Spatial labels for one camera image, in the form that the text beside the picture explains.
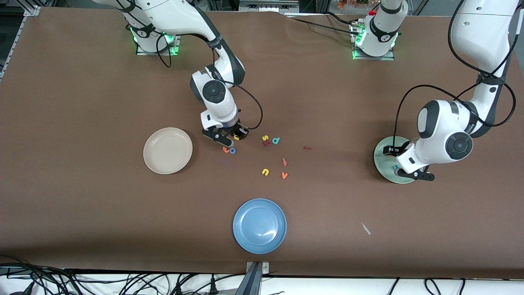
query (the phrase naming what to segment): brown table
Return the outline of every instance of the brown table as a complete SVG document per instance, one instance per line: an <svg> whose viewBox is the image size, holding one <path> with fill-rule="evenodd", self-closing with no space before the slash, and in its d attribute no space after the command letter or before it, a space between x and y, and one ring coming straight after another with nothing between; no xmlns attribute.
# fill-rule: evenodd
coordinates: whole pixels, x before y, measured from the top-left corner
<svg viewBox="0 0 524 295"><path fill-rule="evenodd" d="M135 56L116 10L43 8L27 20L0 83L0 252L67 268L242 272L246 261L268 260L282 275L524 276L521 106L467 159L432 165L434 182L396 185L373 164L410 87L458 93L474 82L447 48L449 18L406 18L394 62L352 60L348 35L276 13L210 18L264 107L235 155L201 134L204 107L189 79L211 62L204 42L183 36L168 69ZM508 82L522 97L515 58ZM256 105L232 93L254 125ZM448 98L420 89L407 99L399 135L417 135L431 99ZM509 106L504 93L497 121ZM193 141L190 163L174 175L153 173L142 157L164 127ZM264 134L280 143L264 147ZM282 245L263 256L242 250L231 225L258 197L288 221Z"/></svg>

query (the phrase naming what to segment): plate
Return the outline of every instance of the plate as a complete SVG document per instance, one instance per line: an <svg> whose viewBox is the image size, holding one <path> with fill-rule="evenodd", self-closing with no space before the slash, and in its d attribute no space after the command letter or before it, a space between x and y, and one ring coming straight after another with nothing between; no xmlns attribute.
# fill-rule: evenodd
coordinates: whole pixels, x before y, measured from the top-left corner
<svg viewBox="0 0 524 295"><path fill-rule="evenodd" d="M406 138L396 136L395 137L395 145L401 146L405 142L409 141ZM395 166L399 166L400 164L397 161L397 158L394 156L386 156L384 152L384 147L388 145L393 145L393 136L384 138L381 140L377 147L375 148L375 153L373 154L373 160L375 160L375 166L377 167L377 170L384 176L385 179L398 183L398 184L407 184L411 183L414 180L407 177L401 177L395 174Z"/></svg>
<svg viewBox="0 0 524 295"><path fill-rule="evenodd" d="M192 154L191 138L178 128L158 130L144 146L144 161L149 169L158 174L171 174L181 170Z"/></svg>
<svg viewBox="0 0 524 295"><path fill-rule="evenodd" d="M236 241L253 254L266 254L277 249L286 236L286 230L284 212L268 199L245 202L233 219Z"/></svg>

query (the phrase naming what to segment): blue plate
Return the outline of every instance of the blue plate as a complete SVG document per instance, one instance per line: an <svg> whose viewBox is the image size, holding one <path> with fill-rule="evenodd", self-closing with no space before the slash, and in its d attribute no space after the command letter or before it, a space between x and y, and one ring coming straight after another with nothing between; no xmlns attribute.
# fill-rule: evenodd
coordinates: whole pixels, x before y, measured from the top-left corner
<svg viewBox="0 0 524 295"><path fill-rule="evenodd" d="M236 241L253 254L266 254L278 248L286 236L286 230L284 212L268 199L245 202L233 219Z"/></svg>

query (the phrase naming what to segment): white plate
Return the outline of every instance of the white plate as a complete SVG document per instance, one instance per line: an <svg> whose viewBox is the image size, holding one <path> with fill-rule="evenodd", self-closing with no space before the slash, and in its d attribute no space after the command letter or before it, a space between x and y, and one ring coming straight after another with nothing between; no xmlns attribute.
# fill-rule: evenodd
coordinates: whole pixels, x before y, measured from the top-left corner
<svg viewBox="0 0 524 295"><path fill-rule="evenodd" d="M159 174L175 173L187 165L193 154L189 135L178 128L164 128L153 133L144 146L147 167Z"/></svg>

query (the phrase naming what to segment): green plate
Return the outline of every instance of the green plate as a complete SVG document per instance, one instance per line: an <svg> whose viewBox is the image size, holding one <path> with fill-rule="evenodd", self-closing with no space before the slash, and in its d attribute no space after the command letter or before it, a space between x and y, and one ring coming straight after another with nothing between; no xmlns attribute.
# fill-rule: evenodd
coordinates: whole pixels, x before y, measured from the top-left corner
<svg viewBox="0 0 524 295"><path fill-rule="evenodd" d="M409 140L400 136L395 137L396 146L401 146L406 141ZM386 156L383 154L384 147L388 145L393 145L393 136L384 138L377 144L377 147L375 148L373 159L375 160L375 166L377 167L377 170L382 174L382 176L384 176L385 179L391 182L398 184L413 182L414 180L411 178L400 177L395 174L395 166L400 166L400 164L398 163L397 158L394 156Z"/></svg>

